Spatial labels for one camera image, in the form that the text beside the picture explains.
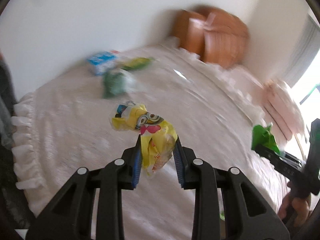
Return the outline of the person right hand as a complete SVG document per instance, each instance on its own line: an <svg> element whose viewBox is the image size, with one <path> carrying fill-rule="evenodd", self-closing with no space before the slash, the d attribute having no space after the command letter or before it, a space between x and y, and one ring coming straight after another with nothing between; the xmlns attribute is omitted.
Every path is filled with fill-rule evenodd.
<svg viewBox="0 0 320 240"><path fill-rule="evenodd" d="M294 227L300 227L302 226L307 219L310 216L310 204L311 204L311 195L309 195L307 198L298 198L295 197L293 199L290 198L290 193L288 193L281 203L281 206L278 210L278 217L280 219L284 219L287 217L287 210L291 206L297 216L294 220Z"/></svg>

